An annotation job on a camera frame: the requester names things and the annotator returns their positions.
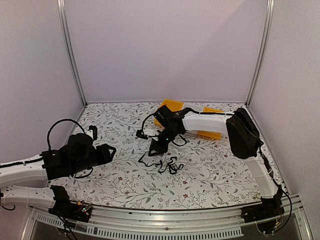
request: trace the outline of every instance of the metal frame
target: metal frame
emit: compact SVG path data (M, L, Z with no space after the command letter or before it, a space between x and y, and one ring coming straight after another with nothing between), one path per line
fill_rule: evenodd
M263 35L262 35L262 40L261 40L261 45L260 45L260 50L259 50L259 55L258 59L254 68L254 74L252 78L252 82L250 85L250 90L248 93L248 96L246 98L245 104L250 107L255 90L257 87L257 83L259 80L259 75L261 72L262 64L264 61L266 49L267 49L267 43L270 35L270 29L271 29L271 23L272 23L272 17L274 14L274 5L275 5L275 0L268 0L267 3L267 8L266 8L266 13L265 13L265 21L264 21L264 28L263 28Z
M75 56L74 56L74 51L73 51L72 44L71 44L71 38L70 38L68 22L67 22L65 0L57 0L57 5L58 5L58 12L59 12L59 17L60 17L60 23L61 23L63 39L64 39L64 43L65 43L65 48L66 48L66 51L68 54L69 63L70 63L74 83L76 86L76 90L78 92L78 95L79 95L79 98L81 100L82 105L86 106L87 100L86 100L84 89L81 84L81 80L79 77L79 73L78 73L78 69L77 69L77 65L76 65L76 60L75 60Z
M302 240L312 240L299 196L291 195L290 197L292 213L297 216L297 222L299 221ZM288 215L290 203L287 197L282 198L282 203L285 215ZM241 218L242 207L239 205L213 209L163 211L94 206L90 222L77 222L74 231L80 234L116 240L228 239L242 236L241 227L256 224L256 222L244 222ZM32 231L35 221L62 228L62 222L43 208L33 209L26 225L26 229L29 229L28 232ZM22 240L29 240L30 236L31 234L24 234Z
M79 122L80 119L82 118L83 114L85 113L86 108L87 108L87 106L84 106L83 109L81 110L79 116L76 118L77 122ZM72 128L71 128L70 132L68 133L68 136L66 136L66 139L65 139L63 145L66 145L68 143L69 137L75 131L76 127L77 127L77 125L75 125L75 124L72 125Z
M265 13L265 20L264 20L264 27L263 27L263 35L262 35L262 40L260 44L260 49L258 53L258 59L254 68L254 74L253 78L250 84L249 92L245 101L245 104L249 107L253 97L254 93L257 87L259 75L261 72L265 52L267 49L267 43L270 35L270 29L271 29L271 23L272 23L272 18L273 18L273 12L274 12L274 4L275 0L268 0L267 1L267 8L266 8L266 13ZM77 69L76 65L76 60L74 56L74 51L72 48L72 43L71 43L71 37L70 37L70 32L69 32L69 27L68 27L68 21L67 21L67 14L66 14L66 7L65 7L65 0L57 0L57 6L58 6L58 12L59 12L59 17L60 17L60 23L61 23L61 29L63 33L63 38L64 38L64 43L66 47L66 51L68 53L68 58L69 58L69 63L73 75L73 79L75 82L75 86L79 95L79 98L83 104L83 106L86 106L88 104L86 97L85 97L85 92L79 77L79 72Z

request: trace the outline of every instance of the black bracket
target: black bracket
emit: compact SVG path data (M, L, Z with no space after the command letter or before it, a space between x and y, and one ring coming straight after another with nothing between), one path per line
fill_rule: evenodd
M282 189L278 187L278 191L273 198L261 198L261 204L243 207L241 217L244 222L250 223L284 214L285 210L281 202L282 194Z
M137 130L135 135L140 139L147 140L148 136L144 135L144 133L142 131L143 131L142 129Z
M98 139L98 128L96 126L90 125L89 130L93 131L93 141Z
M92 208L90 204L82 203L79 205L75 202L71 202L67 191L63 186L51 186L54 193L53 199L55 200L55 204L53 208L49 208L49 213L59 216L65 219L72 219L75 221L85 222L88 223Z

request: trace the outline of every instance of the yellow object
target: yellow object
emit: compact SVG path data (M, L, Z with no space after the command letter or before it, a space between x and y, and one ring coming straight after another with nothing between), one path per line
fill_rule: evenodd
M172 112L175 112L175 111L180 111L184 109L185 103L181 101L173 101L170 99L165 99L160 107L162 107L163 105L166 105ZM192 104L190 103L188 103L187 106L192 108ZM224 112L224 111L206 107L206 106L203 108L202 111L206 113L223 113ZM154 119L154 124L161 126L161 124L156 119ZM197 134L201 136L209 137L212 139L219 140L221 138L221 133L216 133L216 132L198 131Z

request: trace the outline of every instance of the floral table surface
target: floral table surface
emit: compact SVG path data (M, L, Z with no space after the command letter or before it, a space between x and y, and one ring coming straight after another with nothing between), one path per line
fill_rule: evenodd
M243 104L194 103L234 111ZM170 157L177 157L176 164L183 169L171 175L158 167L146 167L139 158L148 151L150 140L136 137L144 118L156 111L159 102L93 103L89 104L79 123L88 129L98 128L95 145L109 144L117 152L111 163L93 168L87 178L64 177L51 181L50 185L64 186L73 200L85 200L95 205L134 209L200 209L234 206L259 201L259 189L246 164L232 155L228 137L220 140L186 133L188 143L178 147L169 145L162 156L144 158L151 164ZM146 127L159 129L153 119ZM74 133L81 132L76 128ZM277 182L282 182L279 171L268 149L262 150L268 157Z

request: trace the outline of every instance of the black cable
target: black cable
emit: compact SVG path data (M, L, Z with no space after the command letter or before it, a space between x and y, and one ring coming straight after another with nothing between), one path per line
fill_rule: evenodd
M94 171L94 169L91 167L91 171L90 171L88 174L83 175L83 176L74 176L73 178L74 178L74 179L84 179L84 178L87 178L87 177L89 177L89 176L92 174L93 171Z
M60 216L57 216L62 222L63 222L63 227L64 227L64 233L65 236L69 239L69 240L72 240L69 236L68 236L68 233L67 233L67 229L69 229L71 235L73 236L74 240L78 240L78 238L76 237L75 233L71 230L70 226L69 226L69 222L66 220L66 219L62 219Z
M274 233L277 233L277 232L279 232L281 229L283 229L284 226L289 222L290 217L291 217L291 215L292 215L292 208L293 208L293 207L292 207L292 201L291 201L291 198L290 198L289 194L287 194L287 193L282 189L282 187L276 182L276 180L275 180L274 178L273 178L272 180L273 180L274 184L277 185L277 186L281 189L282 193L288 198L288 200L289 200L289 202L290 202L290 213L289 213L289 216L288 216L287 220L285 221L285 223L282 224L280 228L277 228L277 229L274 231Z
M39 161L42 161L42 160L43 160L43 158L40 157L40 158L37 158L37 159L34 159L34 160L29 160L29 161L24 161L24 162L23 161L17 161L17 162L13 162L13 163L9 163L9 164L0 165L0 169L8 168L8 167L16 166L16 165L36 163L36 162L39 162Z
M177 160L177 157L176 157L176 156L170 157L170 160L171 160L171 161L167 163L167 165L165 166L165 169L164 169L164 170L161 170L161 167L162 167L162 166L161 166L161 167L159 168L158 172L162 174L162 173L164 173L164 172L167 170L167 168L169 167L169 172L170 172L170 174L172 174L172 175L177 174L178 170L181 170L181 169L184 168L184 165L181 163L181 164L179 165L179 167L177 167L177 165L176 165L175 163L173 163L173 162L174 162L174 159Z
M178 146L178 147L182 147L182 146L186 145L188 142L187 142L187 140L186 140L183 136L181 136L181 134L179 134L179 136L180 136L180 138L184 141L184 144L177 144L177 143L175 143L173 140L172 140L171 142L172 142L174 145Z
M7 211L14 211L16 209L16 205L13 205L13 208L6 208L5 206L1 206L1 207Z
M76 124L76 125L83 131L84 134L86 133L85 130L84 130L84 128L83 128L77 121L75 121L75 120L73 120L73 119L65 118L65 119L61 119L61 120L59 120L59 121L56 121L56 122L50 127L50 129L49 129L49 131L48 131L48 133L47 133L47 135L46 135L46 142L47 142L47 144L48 144L48 150L49 150L49 151L51 151L51 144L50 144L50 138L49 138L49 137L50 137L50 133L51 133L52 129L54 129L54 127L55 127L57 124L61 123L61 122L72 122L72 123Z
M140 159L138 160L138 162L139 163L143 163L146 167L152 167L152 166L160 166L159 167L159 169L158 169L158 172L160 173L160 174L162 174L162 173L164 173L166 170L167 170L167 168L169 168L169 172L170 172L170 174L171 175L175 175L175 174L177 174L177 172L178 172L178 170L181 170L181 169L183 169L183 167L184 167L184 165L181 163L180 165L179 165L179 167L175 164L175 163L173 163L174 162L174 159L175 160L177 160L177 157L176 156L172 156L172 157L170 157L170 162L168 162L167 164L166 164L166 166L165 166L165 169L164 170L161 170L162 168L163 168L163 162L162 162L162 160L160 160L158 163L153 163L153 164L151 164L151 165L148 165L146 162L144 162L142 159L144 158L144 156L146 155L146 153L147 152L145 152L143 155L142 155L142 157L140 157Z
M195 114L200 114L200 115L227 115L227 116L233 116L233 113L224 113L224 112L206 112L206 111L196 111L194 109L192 109L191 107L188 107L188 109L190 109L191 112L195 113Z
M147 119L150 118L150 117L152 117L152 116L154 116L154 115L155 115L154 113L149 114L149 115L143 120L142 125L141 125L141 132L142 132L142 134L145 135L145 136L147 136L148 138L157 137L156 135L154 135L154 136L146 135L146 134L145 134L145 131L144 131L144 129L145 129L145 123L146 123Z

